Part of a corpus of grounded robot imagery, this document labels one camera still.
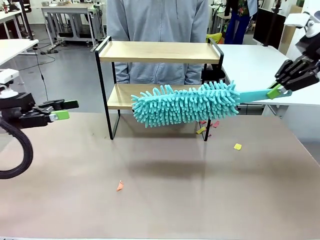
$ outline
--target chenille bristle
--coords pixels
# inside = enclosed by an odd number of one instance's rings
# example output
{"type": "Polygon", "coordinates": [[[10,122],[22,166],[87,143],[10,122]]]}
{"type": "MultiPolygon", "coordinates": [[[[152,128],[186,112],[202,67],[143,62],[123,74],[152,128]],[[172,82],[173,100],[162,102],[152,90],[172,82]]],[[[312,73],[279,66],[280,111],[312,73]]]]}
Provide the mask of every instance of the chenille bristle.
{"type": "Polygon", "coordinates": [[[240,94],[233,82],[229,85],[217,82],[205,83],[199,89],[175,90],[170,85],[132,96],[134,117],[145,127],[157,127],[181,123],[215,120],[234,116],[239,112],[240,94]]]}

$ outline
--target black monitor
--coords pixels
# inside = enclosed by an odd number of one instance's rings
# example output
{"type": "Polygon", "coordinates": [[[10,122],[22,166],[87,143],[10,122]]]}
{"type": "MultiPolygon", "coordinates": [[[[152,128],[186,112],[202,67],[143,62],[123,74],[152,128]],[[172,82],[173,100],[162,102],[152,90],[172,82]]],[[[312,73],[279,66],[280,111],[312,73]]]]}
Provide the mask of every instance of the black monitor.
{"type": "MultiPolygon", "coordinates": [[[[272,18],[274,13],[262,8],[258,9],[253,39],[256,41],[266,44],[267,35],[271,26],[272,18]]],[[[286,17],[280,14],[276,15],[274,26],[271,30],[268,45],[278,49],[282,37],[282,33],[285,26],[286,17]]]]}

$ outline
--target wooden shelf board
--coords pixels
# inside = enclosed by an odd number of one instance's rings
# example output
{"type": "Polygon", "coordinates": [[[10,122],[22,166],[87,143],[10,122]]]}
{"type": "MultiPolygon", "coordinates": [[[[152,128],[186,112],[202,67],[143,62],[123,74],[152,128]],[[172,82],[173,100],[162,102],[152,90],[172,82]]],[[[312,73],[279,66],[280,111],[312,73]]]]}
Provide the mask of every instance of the wooden shelf board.
{"type": "MultiPolygon", "coordinates": [[[[189,90],[189,88],[198,89],[200,85],[171,85],[173,90],[189,90]]],[[[154,88],[160,90],[160,84],[115,84],[108,99],[108,108],[117,110],[131,110],[131,95],[141,96],[141,92],[149,91],[151,94],[154,88]]]]}
{"type": "Polygon", "coordinates": [[[101,61],[128,63],[218,64],[209,43],[110,41],[99,54],[101,61]]]}

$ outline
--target sleeve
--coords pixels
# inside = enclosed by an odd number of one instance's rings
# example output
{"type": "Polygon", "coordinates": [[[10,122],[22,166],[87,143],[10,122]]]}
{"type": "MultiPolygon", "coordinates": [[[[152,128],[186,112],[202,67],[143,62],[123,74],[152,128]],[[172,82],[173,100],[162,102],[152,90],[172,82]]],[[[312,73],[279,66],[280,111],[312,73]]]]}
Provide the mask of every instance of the sleeve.
{"type": "MultiPolygon", "coordinates": [[[[195,17],[191,29],[191,43],[204,43],[206,41],[208,14],[208,0],[197,0],[195,17]]],[[[189,64],[184,84],[200,85],[202,66],[202,64],[189,64]]]]}
{"type": "MultiPolygon", "coordinates": [[[[130,41],[126,11],[123,0],[107,0],[107,34],[115,41],[130,41]]],[[[116,81],[119,84],[130,83],[127,62],[115,62],[116,81]]]]}

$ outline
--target black pole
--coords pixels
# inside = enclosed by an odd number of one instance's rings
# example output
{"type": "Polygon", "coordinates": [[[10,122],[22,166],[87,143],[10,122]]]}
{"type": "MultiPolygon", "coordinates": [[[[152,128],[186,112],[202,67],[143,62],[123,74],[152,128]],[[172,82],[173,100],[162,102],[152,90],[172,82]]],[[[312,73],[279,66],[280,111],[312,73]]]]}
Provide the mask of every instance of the black pole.
{"type": "Polygon", "coordinates": [[[263,46],[265,46],[265,47],[268,47],[268,45],[269,45],[269,40],[270,40],[271,32],[272,32],[272,29],[273,29],[274,26],[275,26],[276,19],[277,19],[277,15],[278,15],[278,13],[279,13],[279,8],[280,8],[280,6],[281,6],[281,0],[277,0],[276,5],[275,5],[275,10],[274,10],[274,13],[273,13],[273,16],[272,16],[272,21],[271,21],[270,29],[269,29],[268,35],[266,36],[265,43],[264,43],[264,45],[263,45],[263,46]]]}
{"type": "Polygon", "coordinates": [[[29,39],[33,40],[34,37],[32,36],[32,32],[31,32],[31,29],[30,29],[29,21],[28,21],[28,18],[27,18],[25,5],[24,5],[24,0],[19,0],[19,3],[20,3],[20,6],[21,6],[21,11],[22,11],[22,15],[23,15],[23,18],[24,18],[26,31],[27,31],[27,33],[29,35],[29,39]]]}

